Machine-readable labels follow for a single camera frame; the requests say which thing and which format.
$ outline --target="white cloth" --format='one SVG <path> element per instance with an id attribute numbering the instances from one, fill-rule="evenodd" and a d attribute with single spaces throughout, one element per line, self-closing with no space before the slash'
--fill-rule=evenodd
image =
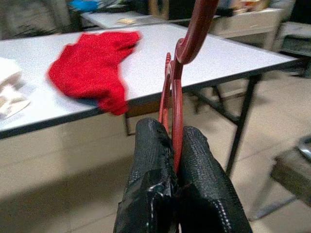
<path id="1" fill-rule="evenodd" d="M 0 119 L 3 119 L 22 110 L 30 101 L 14 88 L 21 77 L 16 61 L 0 57 L 0 71 Z"/>

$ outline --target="blue object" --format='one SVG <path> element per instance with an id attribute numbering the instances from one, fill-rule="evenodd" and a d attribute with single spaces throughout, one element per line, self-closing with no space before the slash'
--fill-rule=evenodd
<path id="1" fill-rule="evenodd" d="M 69 4 L 74 9 L 83 11 L 83 12 L 95 11 L 98 8 L 96 1 L 73 0 Z"/>

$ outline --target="red plastic hanger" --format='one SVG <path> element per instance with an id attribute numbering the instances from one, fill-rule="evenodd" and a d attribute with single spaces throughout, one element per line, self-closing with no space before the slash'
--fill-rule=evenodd
<path id="1" fill-rule="evenodd" d="M 178 172 L 183 142 L 183 96 L 181 75 L 183 65 L 190 63 L 198 54 L 213 20 L 218 0 L 196 0 L 185 38 L 180 38 L 175 48 L 174 60 L 168 52 L 165 61 L 165 81 L 160 102 L 159 122 L 168 132 L 168 104 L 172 85 L 172 141 L 174 167 Z"/>

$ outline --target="floor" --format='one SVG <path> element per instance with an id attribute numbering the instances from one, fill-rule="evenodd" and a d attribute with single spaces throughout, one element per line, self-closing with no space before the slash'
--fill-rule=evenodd
<path id="1" fill-rule="evenodd" d="M 259 84 L 232 176 L 247 215 L 273 158 L 311 133 L 310 89 L 311 80 L 278 71 Z M 240 103 L 227 105 L 237 112 Z M 185 124 L 206 135 L 225 166 L 235 126 L 209 107 L 195 115 L 186 95 L 184 108 Z M 109 114 L 1 140 L 0 233 L 112 233 L 134 140 L 123 118 Z M 266 203 L 289 196 L 275 184 Z M 254 233 L 311 233 L 310 216 L 295 201 L 251 226 Z"/>

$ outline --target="red cloth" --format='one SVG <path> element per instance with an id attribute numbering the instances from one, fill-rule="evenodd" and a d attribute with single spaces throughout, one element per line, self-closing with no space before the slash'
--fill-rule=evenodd
<path id="1" fill-rule="evenodd" d="M 96 99 L 99 108 L 121 115 L 128 107 L 119 63 L 133 52 L 139 39 L 138 32 L 82 34 L 52 64 L 49 78 L 65 95 Z"/>

